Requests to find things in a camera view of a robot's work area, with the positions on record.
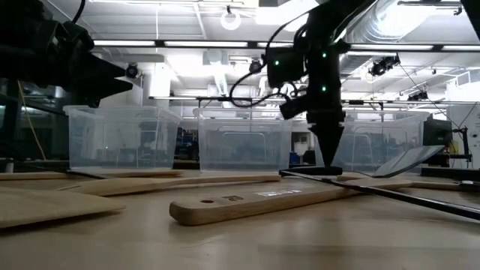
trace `wooden table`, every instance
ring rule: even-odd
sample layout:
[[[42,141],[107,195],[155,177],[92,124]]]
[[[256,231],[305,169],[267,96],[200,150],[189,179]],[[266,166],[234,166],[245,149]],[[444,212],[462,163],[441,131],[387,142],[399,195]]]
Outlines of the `wooden table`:
[[[66,181],[2,186],[54,188]],[[321,183],[227,184],[118,196],[120,214],[74,218],[0,232],[0,269],[478,269],[480,223],[383,199],[355,196],[205,226],[178,225],[172,200]],[[479,195],[405,189],[479,206]]]

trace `ceiling pipe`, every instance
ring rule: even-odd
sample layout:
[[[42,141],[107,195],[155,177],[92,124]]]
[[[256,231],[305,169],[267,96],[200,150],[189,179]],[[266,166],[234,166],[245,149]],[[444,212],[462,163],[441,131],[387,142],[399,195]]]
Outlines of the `ceiling pipe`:
[[[419,12],[411,14],[402,10],[405,8]],[[398,0],[379,0],[361,17],[350,23],[343,40],[351,44],[396,43],[420,26],[428,17],[428,10],[435,7],[426,8],[427,10],[425,7],[398,6]],[[371,55],[345,55],[340,60],[340,70],[352,73],[371,58]]]

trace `wooden board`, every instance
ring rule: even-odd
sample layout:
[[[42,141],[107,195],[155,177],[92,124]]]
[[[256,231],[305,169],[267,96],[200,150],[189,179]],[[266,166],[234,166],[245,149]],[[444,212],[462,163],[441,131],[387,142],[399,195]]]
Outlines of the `wooden board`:
[[[168,170],[135,170],[135,169],[102,169],[91,171],[111,177],[173,177],[181,176],[183,171],[177,169]],[[0,181],[6,180],[49,180],[49,179],[85,179],[80,175],[68,175],[60,172],[14,172],[0,173]]]
[[[279,175],[215,176],[196,178],[111,178],[84,181],[60,187],[58,191],[70,191],[97,196],[132,194],[143,191],[156,191],[177,185],[197,185],[230,182],[278,182]]]
[[[350,183],[389,190],[411,185],[411,181],[401,179],[359,179]],[[216,197],[174,201],[170,203],[169,213],[180,224],[195,226],[307,206],[358,193],[321,183],[318,188],[310,189],[293,188],[259,193],[232,192]]]
[[[0,187],[0,228],[123,208],[123,203],[99,196]]]

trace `clear plastic bin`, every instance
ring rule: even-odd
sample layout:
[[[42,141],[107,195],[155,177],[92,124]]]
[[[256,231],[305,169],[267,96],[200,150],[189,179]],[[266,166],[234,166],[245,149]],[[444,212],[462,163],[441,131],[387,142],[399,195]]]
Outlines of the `clear plastic bin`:
[[[70,168],[172,168],[180,116],[153,106],[66,106]]]
[[[289,166],[292,122],[278,111],[195,109],[202,171],[278,171]]]
[[[373,174],[406,150],[422,146],[428,112],[346,111],[345,129],[332,166]],[[324,166],[315,144],[316,165]]]

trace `sticker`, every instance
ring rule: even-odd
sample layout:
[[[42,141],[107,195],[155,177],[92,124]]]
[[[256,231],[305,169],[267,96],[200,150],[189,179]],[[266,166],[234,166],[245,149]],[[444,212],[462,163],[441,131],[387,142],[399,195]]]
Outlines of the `sticker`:
[[[279,191],[259,192],[256,194],[259,194],[260,196],[264,196],[264,197],[272,197],[272,196],[278,196],[283,194],[295,194],[295,193],[301,193],[301,191],[300,190],[279,190]]]

